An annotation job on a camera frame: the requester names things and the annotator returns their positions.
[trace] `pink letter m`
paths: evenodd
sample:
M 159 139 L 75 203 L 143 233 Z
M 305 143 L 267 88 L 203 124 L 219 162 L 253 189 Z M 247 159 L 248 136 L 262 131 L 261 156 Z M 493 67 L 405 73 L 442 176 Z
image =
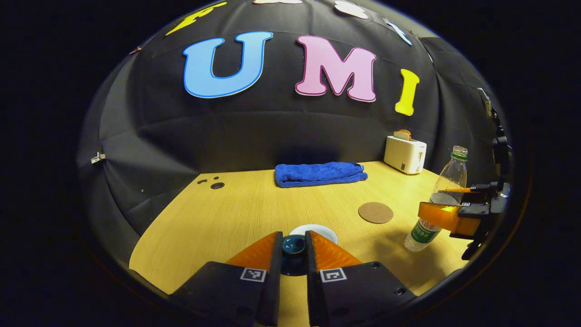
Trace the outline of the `pink letter m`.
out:
M 325 94 L 327 87 L 321 82 L 322 69 L 335 95 L 343 93 L 353 75 L 353 85 L 347 90 L 347 95 L 359 101 L 375 101 L 373 61 L 376 57 L 372 52 L 353 48 L 343 61 L 327 39 L 303 35 L 296 40 L 304 46 L 304 75 L 303 80 L 295 85 L 297 93 Z

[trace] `white toaster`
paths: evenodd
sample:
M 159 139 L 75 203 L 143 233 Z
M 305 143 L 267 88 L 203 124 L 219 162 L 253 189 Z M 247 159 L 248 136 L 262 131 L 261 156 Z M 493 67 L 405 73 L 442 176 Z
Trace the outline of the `white toaster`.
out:
M 421 173 L 424 168 L 427 145 L 416 140 L 402 140 L 388 136 L 383 161 L 406 174 Z

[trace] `small cup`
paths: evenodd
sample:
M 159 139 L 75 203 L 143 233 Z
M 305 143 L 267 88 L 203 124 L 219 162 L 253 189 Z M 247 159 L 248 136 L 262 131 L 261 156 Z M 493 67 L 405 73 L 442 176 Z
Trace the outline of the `small cup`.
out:
M 303 235 L 289 235 L 282 240 L 282 251 L 289 255 L 298 255 L 306 247 L 307 243 Z

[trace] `plastic water bottle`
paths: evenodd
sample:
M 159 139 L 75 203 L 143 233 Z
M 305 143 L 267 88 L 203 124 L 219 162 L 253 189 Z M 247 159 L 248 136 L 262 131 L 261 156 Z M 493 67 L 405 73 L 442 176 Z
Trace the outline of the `plastic water bottle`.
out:
M 432 195 L 431 203 L 458 205 L 462 198 L 461 192 L 440 192 L 440 190 L 460 189 L 466 187 L 466 161 L 468 161 L 468 149 L 454 146 L 452 159 L 444 167 L 438 177 Z M 421 218 L 407 235 L 404 245 L 410 251 L 423 250 L 430 245 L 442 228 L 431 224 Z

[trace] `white plate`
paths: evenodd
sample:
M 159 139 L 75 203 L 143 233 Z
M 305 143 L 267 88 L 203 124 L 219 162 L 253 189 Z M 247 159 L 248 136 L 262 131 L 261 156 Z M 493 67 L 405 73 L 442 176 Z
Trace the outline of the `white plate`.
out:
M 335 234 L 335 232 L 333 232 L 332 229 L 330 229 L 327 226 L 317 225 L 314 223 L 308 223 L 306 225 L 299 226 L 299 227 L 293 229 L 289 233 L 289 235 L 304 235 L 308 230 L 312 230 L 317 234 L 325 236 L 331 242 L 333 242 L 335 244 L 339 244 L 339 238 L 337 237 L 337 234 Z

